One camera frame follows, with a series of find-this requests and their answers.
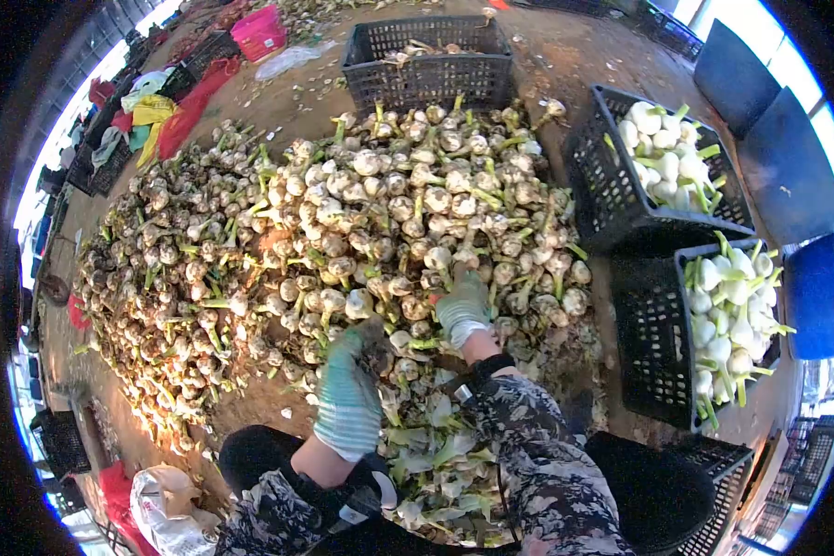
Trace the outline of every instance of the work glove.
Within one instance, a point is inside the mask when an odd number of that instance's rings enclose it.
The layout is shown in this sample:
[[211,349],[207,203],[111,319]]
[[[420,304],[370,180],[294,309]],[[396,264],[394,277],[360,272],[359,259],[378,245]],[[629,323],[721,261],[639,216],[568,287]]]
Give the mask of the work glove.
[[313,433],[346,461],[377,450],[383,411],[376,383],[387,358],[389,343],[379,316],[348,328],[328,346]]
[[476,271],[467,271],[462,263],[455,265],[455,285],[451,293],[436,301],[436,316],[445,337],[458,350],[476,330],[490,330],[488,318],[488,286]]

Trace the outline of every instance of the gloved hand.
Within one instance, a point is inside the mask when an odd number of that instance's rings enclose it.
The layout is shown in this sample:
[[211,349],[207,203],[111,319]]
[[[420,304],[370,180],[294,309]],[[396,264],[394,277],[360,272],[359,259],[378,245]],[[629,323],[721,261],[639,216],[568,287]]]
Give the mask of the gloved hand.
[[377,450],[383,411],[376,373],[389,357],[384,343],[383,321],[375,316],[348,328],[327,349],[313,433],[346,461]]
[[488,286],[475,271],[462,263],[455,265],[455,286],[436,302],[436,315],[445,335],[458,350],[476,330],[490,330]]

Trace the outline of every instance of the white plastic bag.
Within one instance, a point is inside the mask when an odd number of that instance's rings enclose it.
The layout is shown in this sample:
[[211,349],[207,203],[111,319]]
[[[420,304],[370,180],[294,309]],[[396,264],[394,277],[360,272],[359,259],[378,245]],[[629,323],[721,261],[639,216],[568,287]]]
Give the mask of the white plastic bag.
[[336,45],[337,41],[330,40],[313,48],[292,46],[259,66],[259,69],[256,70],[256,79],[264,81],[279,76],[292,68],[299,68],[310,60],[321,58],[322,54]]
[[212,556],[220,518],[192,505],[201,490],[172,465],[136,473],[130,509],[142,535],[162,556]]

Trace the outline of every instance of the blue chair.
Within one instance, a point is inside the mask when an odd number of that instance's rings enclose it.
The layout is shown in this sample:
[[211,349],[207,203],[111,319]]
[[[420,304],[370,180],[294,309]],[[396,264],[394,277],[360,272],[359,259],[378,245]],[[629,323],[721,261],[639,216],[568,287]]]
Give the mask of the blue chair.
[[834,233],[806,244],[784,261],[785,323],[795,360],[834,357]]

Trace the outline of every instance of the red plastic bag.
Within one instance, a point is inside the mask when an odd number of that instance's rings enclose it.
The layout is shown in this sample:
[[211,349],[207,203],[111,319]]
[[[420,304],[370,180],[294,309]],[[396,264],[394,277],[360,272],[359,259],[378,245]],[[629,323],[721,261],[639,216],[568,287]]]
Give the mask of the red plastic bag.
[[234,74],[241,68],[237,56],[223,58],[210,62],[207,71],[201,77],[201,83],[186,95],[179,103],[176,113],[170,116],[161,127],[157,136],[157,156],[160,160],[167,160],[176,154],[182,143],[189,137],[189,132],[201,119],[203,110],[210,102],[210,97],[219,91]]
[[124,537],[127,537],[139,549],[142,556],[160,556],[148,540],[146,540],[136,520],[130,512],[130,491],[133,481],[127,479],[123,473],[123,462],[115,461],[108,469],[99,473],[99,486],[105,495],[105,513]]
[[111,120],[111,125],[124,133],[129,133],[133,130],[133,113],[127,114],[123,108],[117,110],[114,113],[114,119]]
[[83,299],[74,294],[68,295],[68,318],[71,320],[71,325],[78,330],[86,330],[89,328],[89,318],[78,309],[78,305],[83,305]]

